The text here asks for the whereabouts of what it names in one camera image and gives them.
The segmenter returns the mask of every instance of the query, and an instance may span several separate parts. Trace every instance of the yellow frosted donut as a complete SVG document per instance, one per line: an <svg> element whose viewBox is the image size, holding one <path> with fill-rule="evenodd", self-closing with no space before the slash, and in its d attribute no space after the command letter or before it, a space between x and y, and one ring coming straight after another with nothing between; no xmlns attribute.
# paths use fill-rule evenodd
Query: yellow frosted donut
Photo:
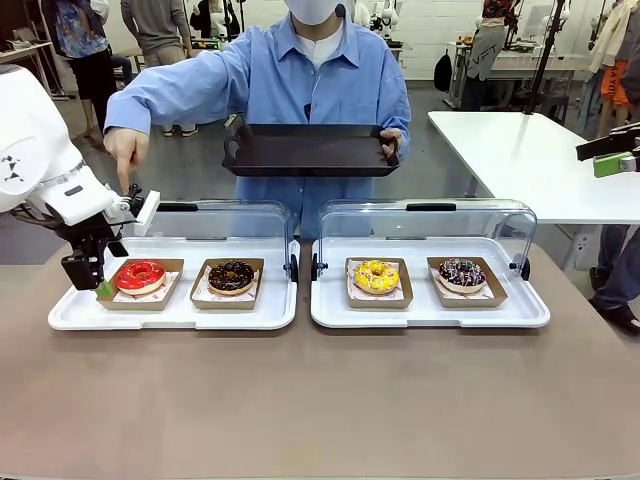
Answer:
<svg viewBox="0 0 640 480"><path fill-rule="evenodd" d="M398 286L398 270L379 260L367 260L356 268L355 282L359 289L373 295L386 295Z"/></svg>

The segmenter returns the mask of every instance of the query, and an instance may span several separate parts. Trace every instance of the orange cloth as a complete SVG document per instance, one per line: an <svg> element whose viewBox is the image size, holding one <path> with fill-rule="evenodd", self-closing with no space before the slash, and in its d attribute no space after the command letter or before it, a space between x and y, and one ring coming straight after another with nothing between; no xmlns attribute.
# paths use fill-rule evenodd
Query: orange cloth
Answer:
<svg viewBox="0 0 640 480"><path fill-rule="evenodd" d="M628 107L630 105L627 94L620 83L620 78L627 70L628 64L627 60L616 60L615 65L607 67L604 72L600 94L604 99L613 100L615 106Z"/></svg>

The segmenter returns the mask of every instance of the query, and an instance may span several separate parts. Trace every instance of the cardboard box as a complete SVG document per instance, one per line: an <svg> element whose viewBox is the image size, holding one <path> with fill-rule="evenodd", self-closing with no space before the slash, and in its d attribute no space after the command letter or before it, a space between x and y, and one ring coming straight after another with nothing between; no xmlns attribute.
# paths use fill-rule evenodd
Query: cardboard box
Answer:
<svg viewBox="0 0 640 480"><path fill-rule="evenodd" d="M169 287L169 291L164 296L164 298L158 302L114 302L113 299L120 291L118 286L116 285L116 275L122 268L126 267L130 263L134 262L155 262L162 265L162 267L167 272L178 272L178 276L173 281L171 286ZM107 296L99 296L97 297L98 302L106 308L107 310L137 310L137 311L145 311L145 312L160 312L164 310L169 303L169 299L173 294L174 290L178 286L178 282L180 281L180 277L182 276L182 270L184 268L184 260L177 258L128 258L122 264L118 271L111 277L109 283L111 285L112 293Z"/></svg>
<svg viewBox="0 0 640 480"><path fill-rule="evenodd" d="M214 267L215 265L225 264L227 262L244 262L253 268L254 272L260 272L258 276L258 285L256 288L256 296L250 301L234 301L233 297L228 297L220 301L207 302L203 300L194 300L193 294L198 288L200 279L204 275L204 271L207 267ZM253 310L256 307L256 300L260 294L260 285L262 284L262 277L264 277L264 259L262 258L208 258L202 264L196 281L191 288L189 299L200 310Z"/></svg>
<svg viewBox="0 0 640 480"><path fill-rule="evenodd" d="M479 265L482 270L484 270L485 275L487 276L487 286L491 290L491 294L493 298L446 298L443 292L440 290L441 287L446 290L446 287L440 283L438 279L438 274L434 273L434 269L437 271L440 268L440 264L445 260L448 260L452 257L427 257L427 270L429 270L429 274L431 275L431 279L434 282L434 288L436 289L436 293L438 294L438 298L440 299L440 303L445 308L495 308L499 306L502 302L504 302L507 298L507 292L505 292L500 280L496 277L491 267L487 264L487 262L482 257L455 257L460 258L462 260L471 260L475 264Z"/></svg>
<svg viewBox="0 0 640 480"><path fill-rule="evenodd" d="M381 262L386 263L397 263L399 265L398 268L398 276L400 277L399 285L402 287L403 298L399 300L382 300L372 298L371 300L361 300L352 298L349 295L349 283L353 281L351 275L349 273L349 262L364 262L365 260L379 260ZM413 289L411 288L411 280L409 279L409 271L407 270L407 265L402 258L388 258L388 257L350 257L345 260L344 270L347 277L347 283L345 287L347 289L347 299L349 300L349 306L351 308L392 308L396 310L401 310L407 308L411 305L413 301Z"/></svg>

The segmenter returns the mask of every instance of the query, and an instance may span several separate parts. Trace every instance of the transparent lid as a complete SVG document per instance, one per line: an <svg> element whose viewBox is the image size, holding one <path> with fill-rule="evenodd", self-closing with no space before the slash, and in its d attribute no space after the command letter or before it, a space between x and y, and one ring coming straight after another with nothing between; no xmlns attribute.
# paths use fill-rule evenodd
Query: transparent lid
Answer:
<svg viewBox="0 0 640 480"><path fill-rule="evenodd" d="M521 274L536 231L535 214L523 203L496 199L333 201L321 213L318 274L333 239L426 240L484 237L495 240Z"/></svg>
<svg viewBox="0 0 640 480"><path fill-rule="evenodd" d="M123 236L135 236L132 225L125 226ZM290 213L278 202L163 202L151 220L145 237L171 237L194 241L270 240L282 245L285 270L287 273L291 270L289 244L293 236L290 229Z"/></svg>

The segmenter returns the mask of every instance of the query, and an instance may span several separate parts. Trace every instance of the logo on robot arm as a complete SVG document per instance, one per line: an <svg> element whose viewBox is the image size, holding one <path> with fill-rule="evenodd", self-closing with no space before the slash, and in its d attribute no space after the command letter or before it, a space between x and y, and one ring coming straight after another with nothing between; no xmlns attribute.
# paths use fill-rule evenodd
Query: logo on robot arm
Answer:
<svg viewBox="0 0 640 480"><path fill-rule="evenodd" d="M19 161L20 161L19 158L12 157L11 155L2 157L2 160L0 160L0 163L7 164L9 167L9 171L7 172L8 176L4 177L5 182L8 182L10 180L16 180L16 179L20 180L21 182L24 182L24 179L20 175L18 175L15 171L16 165L18 164Z"/></svg>

